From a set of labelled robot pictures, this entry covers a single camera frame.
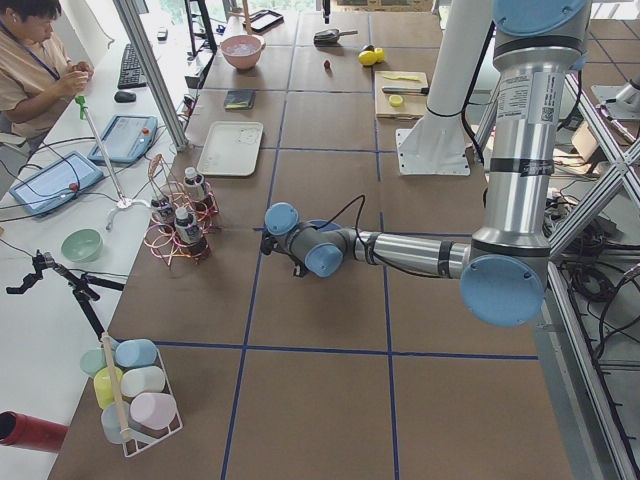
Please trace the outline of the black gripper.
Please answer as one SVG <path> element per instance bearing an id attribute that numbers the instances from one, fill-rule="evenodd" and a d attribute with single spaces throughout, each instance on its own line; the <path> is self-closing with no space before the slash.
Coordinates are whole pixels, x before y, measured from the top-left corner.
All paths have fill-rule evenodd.
<path id="1" fill-rule="evenodd" d="M 308 268 L 303 259 L 298 256 L 292 254 L 291 259 L 294 263 L 293 275 L 294 276 L 306 276 L 308 273 Z"/>

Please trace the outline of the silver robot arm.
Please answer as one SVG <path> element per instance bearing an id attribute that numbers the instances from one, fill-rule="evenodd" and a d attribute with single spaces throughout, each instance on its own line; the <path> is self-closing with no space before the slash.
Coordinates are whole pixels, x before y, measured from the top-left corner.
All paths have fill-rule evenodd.
<path id="1" fill-rule="evenodd" d="M 329 24 L 331 15 L 331 0 L 321 1 L 322 18 L 325 24 Z"/>
<path id="2" fill-rule="evenodd" d="M 495 138 L 486 212 L 469 244 L 412 239 L 358 228 L 326 230 L 286 202 L 265 214 L 261 250 L 278 252 L 298 275 L 327 277 L 347 258 L 424 276 L 456 278 L 482 321 L 512 327 L 534 318 L 546 288 L 550 246 L 546 194 L 565 76 L 585 54 L 587 1 L 455 1 L 451 5 L 424 116 L 397 141 L 409 175 L 462 172 L 461 114 L 486 43 L 495 43 Z"/>

